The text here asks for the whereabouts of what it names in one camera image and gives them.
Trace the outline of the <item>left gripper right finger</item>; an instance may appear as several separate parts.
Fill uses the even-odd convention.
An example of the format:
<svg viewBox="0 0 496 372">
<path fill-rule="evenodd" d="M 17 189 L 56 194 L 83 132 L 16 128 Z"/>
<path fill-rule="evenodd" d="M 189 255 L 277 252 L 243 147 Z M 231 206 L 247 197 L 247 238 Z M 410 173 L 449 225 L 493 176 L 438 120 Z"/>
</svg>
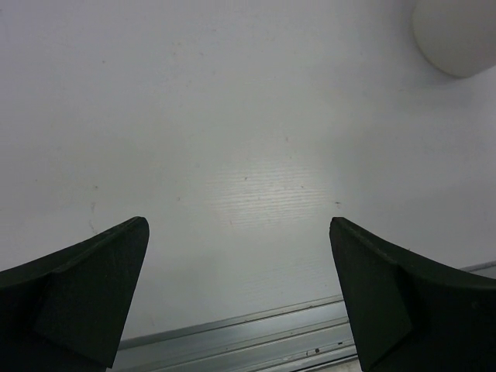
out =
<svg viewBox="0 0 496 372">
<path fill-rule="evenodd" d="M 332 255 L 363 371 L 493 371 L 495 280 L 430 260 L 343 217 Z"/>
</svg>

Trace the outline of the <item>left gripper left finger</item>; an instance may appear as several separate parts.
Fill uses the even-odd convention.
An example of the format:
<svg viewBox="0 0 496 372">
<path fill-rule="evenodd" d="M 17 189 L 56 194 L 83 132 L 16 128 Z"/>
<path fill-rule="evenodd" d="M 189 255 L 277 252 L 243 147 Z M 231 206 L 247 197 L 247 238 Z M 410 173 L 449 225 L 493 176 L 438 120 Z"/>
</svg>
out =
<svg viewBox="0 0 496 372">
<path fill-rule="evenodd" d="M 105 371 L 114 364 L 150 227 L 133 217 L 1 272 L 3 371 Z"/>
</svg>

